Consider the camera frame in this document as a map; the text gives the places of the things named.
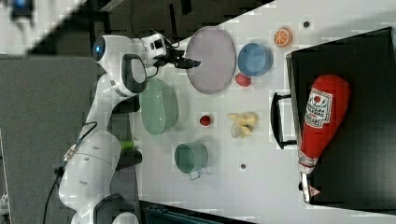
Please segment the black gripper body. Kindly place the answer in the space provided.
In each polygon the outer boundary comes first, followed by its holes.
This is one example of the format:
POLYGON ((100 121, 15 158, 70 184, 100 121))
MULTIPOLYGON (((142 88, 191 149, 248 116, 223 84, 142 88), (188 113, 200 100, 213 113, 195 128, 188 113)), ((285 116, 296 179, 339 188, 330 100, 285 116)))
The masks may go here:
POLYGON ((184 50, 167 47, 166 54, 160 57, 154 65, 156 67, 161 67, 167 65, 168 63, 172 63, 175 67, 186 67, 187 63, 183 58, 184 53, 184 50))

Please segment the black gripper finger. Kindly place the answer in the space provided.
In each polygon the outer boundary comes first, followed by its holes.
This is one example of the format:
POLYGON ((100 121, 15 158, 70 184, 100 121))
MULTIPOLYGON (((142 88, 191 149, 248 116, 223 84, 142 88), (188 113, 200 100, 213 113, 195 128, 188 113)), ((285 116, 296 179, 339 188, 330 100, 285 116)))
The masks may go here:
POLYGON ((175 68, 179 69, 192 69, 194 67, 198 67, 201 64, 200 61, 195 61, 192 59, 179 59, 175 63, 175 68))

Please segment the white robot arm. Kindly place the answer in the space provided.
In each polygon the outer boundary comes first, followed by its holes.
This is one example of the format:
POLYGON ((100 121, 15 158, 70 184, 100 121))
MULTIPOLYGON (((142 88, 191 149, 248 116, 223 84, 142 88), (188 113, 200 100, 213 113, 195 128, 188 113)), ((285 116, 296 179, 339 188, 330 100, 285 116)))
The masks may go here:
POLYGON ((107 126, 118 104, 145 90, 151 67, 171 63, 191 69, 201 64, 184 54, 159 33, 141 38, 102 35, 95 40, 92 57, 105 73, 98 80, 78 139, 57 169, 59 199, 75 211, 70 224, 139 224, 134 206, 110 192, 121 145, 107 126))

